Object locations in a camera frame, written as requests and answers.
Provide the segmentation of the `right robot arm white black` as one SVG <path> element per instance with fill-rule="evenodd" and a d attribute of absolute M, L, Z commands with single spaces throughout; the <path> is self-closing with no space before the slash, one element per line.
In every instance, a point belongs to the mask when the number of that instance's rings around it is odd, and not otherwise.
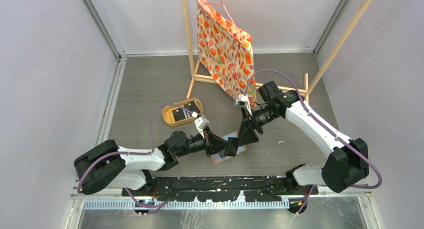
<path fill-rule="evenodd" d="M 305 186 L 322 185 L 340 193 L 369 175 L 368 146 L 364 140 L 338 133 L 315 114 L 296 90 L 282 92 L 274 81 L 270 81 L 258 91 L 265 106 L 257 111 L 251 110 L 247 95 L 239 94 L 235 98 L 235 104 L 242 107 L 239 146 L 257 143 L 264 125 L 283 118 L 301 129 L 326 158 L 323 165 L 300 164 L 288 170 L 283 179 L 288 192 L 299 194 Z"/>

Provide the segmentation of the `yellow oval card tray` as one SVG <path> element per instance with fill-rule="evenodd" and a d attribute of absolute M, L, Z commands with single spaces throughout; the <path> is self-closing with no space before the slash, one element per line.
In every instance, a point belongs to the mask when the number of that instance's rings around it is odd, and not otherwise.
<path fill-rule="evenodd" d="M 184 101 L 177 102 L 176 105 L 188 109 L 189 111 L 196 112 L 197 114 L 203 113 L 203 105 L 197 98 L 186 99 Z M 170 127 L 180 126 L 195 120 L 195 117 L 191 116 L 190 113 L 187 113 L 186 110 L 170 105 L 164 107 L 162 110 L 162 117 L 165 123 Z"/>

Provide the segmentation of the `black credit card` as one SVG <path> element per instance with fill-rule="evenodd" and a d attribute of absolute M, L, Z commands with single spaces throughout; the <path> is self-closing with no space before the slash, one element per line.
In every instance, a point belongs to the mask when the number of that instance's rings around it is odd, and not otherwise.
<path fill-rule="evenodd" d="M 227 148 L 224 150 L 225 157 L 235 157 L 238 152 L 239 147 L 239 138 L 238 137 L 229 137 L 227 139 Z"/>

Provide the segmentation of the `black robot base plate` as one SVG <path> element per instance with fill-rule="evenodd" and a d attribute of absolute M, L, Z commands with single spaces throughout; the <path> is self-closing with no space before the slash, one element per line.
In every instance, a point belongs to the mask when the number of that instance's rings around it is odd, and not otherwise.
<path fill-rule="evenodd" d="M 290 189 L 284 177 L 268 176 L 157 176 L 139 190 L 131 190 L 134 197 L 155 196 L 160 201 L 177 202 L 234 202 L 240 195 L 247 202 L 276 202 L 281 196 L 304 198 L 311 186 Z"/>

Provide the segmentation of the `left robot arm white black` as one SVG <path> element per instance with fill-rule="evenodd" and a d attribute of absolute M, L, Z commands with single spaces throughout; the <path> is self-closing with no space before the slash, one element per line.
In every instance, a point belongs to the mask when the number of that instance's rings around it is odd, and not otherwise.
<path fill-rule="evenodd" d="M 151 171 L 167 171 L 179 163 L 179 157 L 192 153 L 204 151 L 211 156 L 232 148 L 229 139 L 215 135 L 209 127 L 190 137 L 183 131 L 174 131 L 153 149 L 126 148 L 108 139 L 74 160 L 79 179 L 77 192 L 92 195 L 107 187 L 121 187 L 148 196 L 154 188 Z"/>

